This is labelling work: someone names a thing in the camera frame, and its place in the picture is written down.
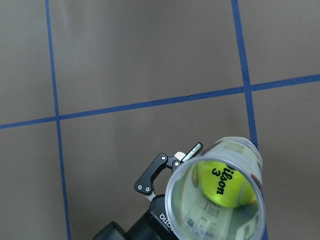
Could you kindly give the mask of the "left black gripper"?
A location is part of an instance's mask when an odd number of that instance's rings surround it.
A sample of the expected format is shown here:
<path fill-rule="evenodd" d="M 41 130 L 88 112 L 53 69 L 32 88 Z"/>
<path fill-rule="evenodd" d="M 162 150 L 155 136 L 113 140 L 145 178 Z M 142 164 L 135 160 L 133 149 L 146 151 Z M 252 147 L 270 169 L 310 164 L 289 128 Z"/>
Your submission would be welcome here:
<path fill-rule="evenodd" d="M 162 170 L 173 173 L 179 166 L 198 155 L 203 144 L 198 142 L 189 152 L 178 151 L 174 156 L 159 153 L 134 184 L 134 189 L 151 203 L 143 216 L 127 231 L 129 240 L 178 240 L 171 230 L 165 209 L 165 195 L 155 195 L 154 180 Z"/>

